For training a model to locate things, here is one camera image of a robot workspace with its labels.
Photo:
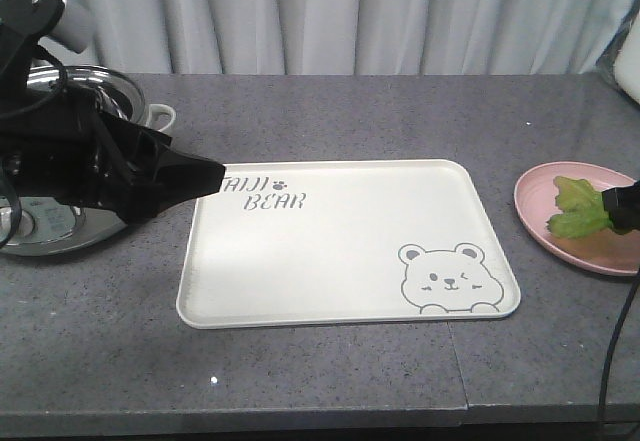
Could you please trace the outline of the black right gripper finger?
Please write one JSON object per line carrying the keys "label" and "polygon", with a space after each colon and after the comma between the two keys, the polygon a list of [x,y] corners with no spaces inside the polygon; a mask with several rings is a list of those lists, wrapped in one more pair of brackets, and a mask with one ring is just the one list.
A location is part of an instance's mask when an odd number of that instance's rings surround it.
{"label": "black right gripper finger", "polygon": [[612,187],[602,192],[604,210],[612,223],[611,230],[625,235],[639,229],[639,182]]}

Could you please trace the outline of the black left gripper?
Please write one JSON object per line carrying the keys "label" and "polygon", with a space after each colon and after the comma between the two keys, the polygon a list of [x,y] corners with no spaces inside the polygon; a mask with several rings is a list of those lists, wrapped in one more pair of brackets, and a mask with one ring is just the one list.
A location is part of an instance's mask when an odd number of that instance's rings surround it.
{"label": "black left gripper", "polygon": [[18,197],[52,197],[140,223],[220,190],[223,164],[170,144],[104,111],[92,89],[1,97],[2,190]]}

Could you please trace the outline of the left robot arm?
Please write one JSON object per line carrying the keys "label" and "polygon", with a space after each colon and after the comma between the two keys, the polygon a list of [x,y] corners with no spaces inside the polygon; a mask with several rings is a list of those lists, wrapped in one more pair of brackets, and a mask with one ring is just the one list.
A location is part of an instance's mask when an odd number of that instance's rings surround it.
{"label": "left robot arm", "polygon": [[1,194],[51,197],[140,223],[220,190],[225,167],[172,149],[169,136],[105,110],[40,46],[60,32],[65,0],[1,0]]}

